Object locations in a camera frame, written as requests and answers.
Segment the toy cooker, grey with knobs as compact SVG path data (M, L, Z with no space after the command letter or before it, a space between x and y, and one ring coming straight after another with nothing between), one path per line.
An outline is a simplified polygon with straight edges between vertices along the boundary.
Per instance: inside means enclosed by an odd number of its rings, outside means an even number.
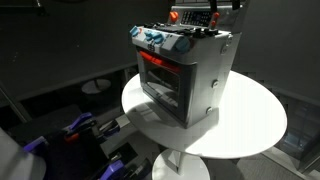
M140 82L158 106L188 128L219 106L241 33L235 30L242 5L176 5L173 23L136 25ZM220 17L214 19L213 13Z

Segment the top left orange cooker button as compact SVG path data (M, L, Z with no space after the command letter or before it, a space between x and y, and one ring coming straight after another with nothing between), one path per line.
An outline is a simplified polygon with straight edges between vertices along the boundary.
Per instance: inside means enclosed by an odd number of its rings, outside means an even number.
M178 14L176 11L171 11L171 12L169 13L169 17L170 17L170 20L171 20L173 23L175 23L175 22L178 20L178 18L179 18L179 14Z

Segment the orange cooker button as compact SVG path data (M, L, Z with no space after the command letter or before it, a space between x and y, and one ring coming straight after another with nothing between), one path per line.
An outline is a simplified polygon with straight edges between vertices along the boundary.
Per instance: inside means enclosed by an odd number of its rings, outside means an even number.
M169 13L169 17L170 17L170 20L171 20L173 23L175 23L175 22L178 20L178 18L179 18L179 14L178 14L176 11L171 11L171 12Z
M219 12L213 13L213 17L214 17L214 19L219 18L220 17L220 13Z

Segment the top right orange cooker button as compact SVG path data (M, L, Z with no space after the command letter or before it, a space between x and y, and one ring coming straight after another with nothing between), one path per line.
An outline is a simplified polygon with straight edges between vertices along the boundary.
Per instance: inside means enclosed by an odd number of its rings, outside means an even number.
M213 13L213 17L214 17L214 19L219 18L220 17L220 13L219 12Z

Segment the white round table base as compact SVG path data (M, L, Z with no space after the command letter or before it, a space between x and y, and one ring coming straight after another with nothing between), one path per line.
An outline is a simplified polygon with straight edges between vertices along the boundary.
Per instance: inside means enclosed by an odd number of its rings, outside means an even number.
M167 149L154 161L152 180L210 180L210 175L201 158Z

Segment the left purple orange clamp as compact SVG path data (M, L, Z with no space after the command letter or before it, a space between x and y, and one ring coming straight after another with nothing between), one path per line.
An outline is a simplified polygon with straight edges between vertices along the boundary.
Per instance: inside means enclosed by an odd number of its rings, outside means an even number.
M99 143L103 143L119 131L120 125L116 120L99 124L91 112L86 112L79 115L73 123L67 127L64 140L67 143L73 143L88 132Z

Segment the purple orange clamp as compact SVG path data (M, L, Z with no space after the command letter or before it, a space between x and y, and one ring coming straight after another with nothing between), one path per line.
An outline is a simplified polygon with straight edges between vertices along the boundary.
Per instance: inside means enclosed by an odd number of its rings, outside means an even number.
M117 153L97 180L143 180L151 171L152 165L148 159L143 160L137 167L126 168L123 156Z
M73 123L67 127L64 140L67 143L73 143L88 132L99 143L103 143L119 131L120 125L116 120L99 124L91 112L86 112L79 115Z

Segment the right purple orange clamp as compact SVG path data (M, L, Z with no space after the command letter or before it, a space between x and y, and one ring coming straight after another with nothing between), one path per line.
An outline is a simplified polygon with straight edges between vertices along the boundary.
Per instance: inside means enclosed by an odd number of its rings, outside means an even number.
M143 160L137 167L126 168L123 156L117 153L97 180L143 180L151 171L152 165L148 159Z

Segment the round white table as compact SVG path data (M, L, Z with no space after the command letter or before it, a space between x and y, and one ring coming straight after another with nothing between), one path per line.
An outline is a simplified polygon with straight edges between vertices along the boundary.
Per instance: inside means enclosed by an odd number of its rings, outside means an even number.
M279 100L256 81L230 72L220 107L185 129L142 92L134 76L122 92L122 107L145 136L190 155L234 159L259 154L274 146L287 128Z

